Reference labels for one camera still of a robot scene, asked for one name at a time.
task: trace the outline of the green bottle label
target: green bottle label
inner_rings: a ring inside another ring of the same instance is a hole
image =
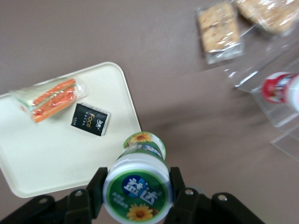
[[[114,212],[132,222],[154,219],[168,203],[165,184],[144,170],[131,170],[116,176],[108,186],[107,196]]]
[[[166,150],[163,142],[154,134],[149,132],[138,132],[125,141],[123,144],[125,150],[130,151],[130,148],[143,149],[153,153],[155,156],[158,156],[165,160]]]

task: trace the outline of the plastic tray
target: plastic tray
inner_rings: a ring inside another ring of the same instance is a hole
[[[78,100],[111,113],[104,136],[71,126],[76,104],[34,123],[10,94],[0,96],[0,168],[12,192],[31,197],[88,184],[110,167],[140,126],[121,68],[101,63],[70,73],[88,96]]]

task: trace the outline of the plastic wrapper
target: plastic wrapper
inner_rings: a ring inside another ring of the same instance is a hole
[[[237,11],[230,1],[197,10],[201,42],[208,64],[240,56],[244,44],[237,24]]]
[[[239,13],[271,34],[288,34],[298,21],[298,0],[234,0]]]
[[[21,109],[40,122],[86,96],[83,84],[74,78],[57,78],[31,87],[10,91]]]

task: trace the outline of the sunflower image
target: sunflower image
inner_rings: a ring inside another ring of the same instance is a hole
[[[130,139],[130,143],[152,141],[150,134],[141,132]]]
[[[149,207],[145,204],[132,204],[131,208],[129,208],[129,212],[127,212],[127,217],[130,220],[134,221],[145,221],[150,218],[153,218],[153,209],[149,209]]]

